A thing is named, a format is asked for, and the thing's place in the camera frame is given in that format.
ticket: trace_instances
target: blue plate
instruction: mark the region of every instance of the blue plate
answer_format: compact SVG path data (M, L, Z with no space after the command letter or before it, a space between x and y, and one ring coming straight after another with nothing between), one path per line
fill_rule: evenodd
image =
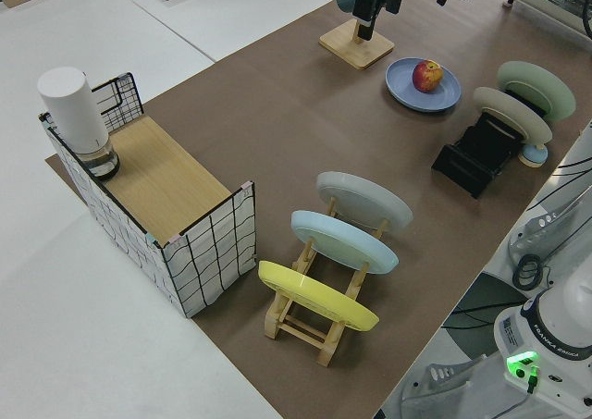
M312 248L338 264L360 270L369 264L368 274L387 274L399 263L399 257L379 239L354 225L312 211L294 211L292 231Z
M412 75L423 58L402 58L387 68L387 86L399 102L421 112L438 112L456 105L461 98L461 84L442 66L444 77L432 92L419 92L413 86Z

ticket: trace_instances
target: wire grid basket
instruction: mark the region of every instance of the wire grid basket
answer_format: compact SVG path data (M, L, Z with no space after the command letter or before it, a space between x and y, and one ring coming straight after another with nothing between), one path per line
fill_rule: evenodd
M97 86L92 94L109 131L143 114L130 73ZM183 315L199 313L255 266L254 183L245 183L160 245L68 148L49 113L39 119L94 218Z

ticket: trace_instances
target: apple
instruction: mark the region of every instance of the apple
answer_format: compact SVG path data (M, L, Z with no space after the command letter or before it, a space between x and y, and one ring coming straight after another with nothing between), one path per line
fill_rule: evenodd
M420 92L434 91L444 77L444 69L433 60L422 60L413 70L413 86Z

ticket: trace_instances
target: yellow plate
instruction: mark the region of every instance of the yellow plate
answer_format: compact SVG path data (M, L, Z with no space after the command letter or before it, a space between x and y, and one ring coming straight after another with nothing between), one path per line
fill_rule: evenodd
M259 262L259 278L272 290L346 327L368 331L378 316L345 294L286 266Z

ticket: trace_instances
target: brown tabletop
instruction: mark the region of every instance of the brown tabletop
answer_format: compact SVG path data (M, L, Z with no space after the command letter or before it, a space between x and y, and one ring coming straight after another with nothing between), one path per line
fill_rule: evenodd
M399 266L369 276L358 298L380 322L367 333L346 331L329 368L296 338L264 336L273 293L256 270L194 317L284 417L371 418L592 116L588 43L523 6L504 9L503 1L449 0L441 7L406 0L397 16L383 11L376 30L395 49L363 71L318 43L350 19L330 3L145 105L227 188L255 182L262 260L290 265L297 258L302 244L290 215L324 211L315 190L323 171L370 179L414 212L409 227L383 237ZM453 109L423 114L390 96L385 71L409 56L435 59L456 75L462 98ZM554 72L578 108L554 125L543 167L513 159L475 200L430 167L443 144L476 122L473 90L495 88L496 71L508 60ZM351 277L322 257L310 275L338 288Z

